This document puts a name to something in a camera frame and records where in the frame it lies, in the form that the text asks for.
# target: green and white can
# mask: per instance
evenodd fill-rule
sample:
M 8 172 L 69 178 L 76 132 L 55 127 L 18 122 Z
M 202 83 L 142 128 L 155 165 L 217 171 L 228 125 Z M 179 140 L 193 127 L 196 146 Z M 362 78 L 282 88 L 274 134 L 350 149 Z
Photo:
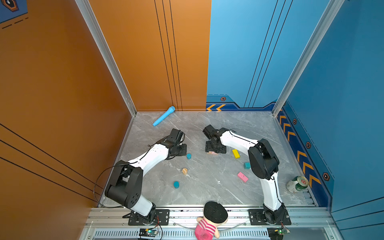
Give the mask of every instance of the green and white can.
M 308 180 L 303 176 L 294 177 L 291 181 L 287 182 L 287 189 L 291 193 L 301 192 L 308 187 Z

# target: gray marble floor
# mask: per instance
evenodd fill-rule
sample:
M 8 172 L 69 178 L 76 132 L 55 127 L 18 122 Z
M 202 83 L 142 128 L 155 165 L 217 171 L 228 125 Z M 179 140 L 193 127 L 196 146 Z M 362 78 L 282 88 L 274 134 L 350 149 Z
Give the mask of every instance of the gray marble floor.
M 223 205 L 245 204 L 262 206 L 263 191 L 260 180 L 251 169 L 244 169 L 249 158 L 240 153 L 235 159 L 232 149 L 226 154 L 212 155 L 205 152 L 207 141 L 202 130 L 211 124 L 215 128 L 235 130 L 239 135 L 251 139 L 267 139 L 276 152 L 280 164 L 278 185 L 281 198 L 288 206 L 307 205 L 305 194 L 290 193 L 285 184 L 294 176 L 300 175 L 296 160 L 288 157 L 281 129 L 278 129 L 268 112 L 174 112 L 156 127 L 152 123 L 161 116 L 159 112 L 139 112 L 133 121 L 121 160 L 131 160 L 148 150 L 159 139 L 169 135 L 172 128 L 185 133 L 183 143 L 187 144 L 186 156 L 165 160 L 152 168 L 143 179 L 142 195 L 157 206 L 205 204 L 209 200 L 219 201 Z M 187 168 L 185 176 L 182 169 Z M 249 180 L 244 183 L 237 174 L 244 173 Z M 180 187 L 175 189 L 173 182 Z M 103 204 L 116 204 L 106 198 Z

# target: doll's head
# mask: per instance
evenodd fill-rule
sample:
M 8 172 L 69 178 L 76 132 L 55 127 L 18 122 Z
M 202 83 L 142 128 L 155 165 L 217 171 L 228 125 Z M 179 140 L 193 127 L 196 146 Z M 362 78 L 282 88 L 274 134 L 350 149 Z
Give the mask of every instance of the doll's head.
M 207 202 L 204 205 L 203 214 L 204 218 L 214 223 L 217 227 L 227 222 L 228 219 L 227 210 L 217 202 Z

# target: doll's arm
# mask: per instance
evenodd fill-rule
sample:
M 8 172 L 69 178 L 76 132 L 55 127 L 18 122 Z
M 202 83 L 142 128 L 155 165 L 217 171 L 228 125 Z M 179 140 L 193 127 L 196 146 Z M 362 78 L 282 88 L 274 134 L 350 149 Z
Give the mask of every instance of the doll's arm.
M 219 238 L 220 237 L 220 234 L 218 233 L 218 229 L 216 228 L 216 231 L 215 231 L 215 237 L 216 238 Z

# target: yellow arrow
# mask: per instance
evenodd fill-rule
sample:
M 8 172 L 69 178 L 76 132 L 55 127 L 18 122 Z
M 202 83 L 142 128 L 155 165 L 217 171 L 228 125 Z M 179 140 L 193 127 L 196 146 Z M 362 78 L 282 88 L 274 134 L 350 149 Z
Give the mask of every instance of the yellow arrow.
M 296 134 L 294 133 L 294 132 L 290 132 L 290 131 L 288 131 L 288 142 L 289 142 L 289 136 L 290 135 L 294 135 L 294 136 L 296 136 Z
M 216 104 L 212 104 L 211 106 L 209 106 L 209 107 L 207 108 L 207 110 L 208 110 L 208 111 L 212 111 L 212 110 L 211 110 L 211 107 L 213 107 L 213 106 L 215 106 L 215 105 L 216 105 Z
M 284 133 L 285 133 L 285 127 L 290 127 L 291 125 L 289 125 L 288 123 L 284 123 Z
M 313 170 L 313 167 L 312 167 L 311 165 L 309 165 L 309 164 L 306 163 L 306 162 L 303 162 L 303 173 L 304 173 L 304 175 L 305 175 L 305 167 L 309 167 L 310 169 Z
M 321 182 L 320 182 L 319 179 L 315 178 L 314 176 L 312 176 L 312 175 L 310 174 L 310 187 L 311 187 L 311 188 L 312 188 L 312 180 L 315 180 L 316 182 L 318 182 L 318 183 L 321 184 Z
M 283 115 L 280 116 L 280 125 L 281 125 L 281 119 L 282 119 L 282 118 L 286 118 L 286 117 L 283 116 Z
M 297 151 L 297 161 L 300 162 L 300 155 L 307 157 L 307 155 L 303 152 Z
M 223 104 L 223 105 L 221 105 L 220 107 L 216 108 L 216 110 L 217 110 L 217 111 L 221 111 L 220 108 L 222 108 L 222 107 L 224 107 L 224 106 L 225 106 L 225 104 Z

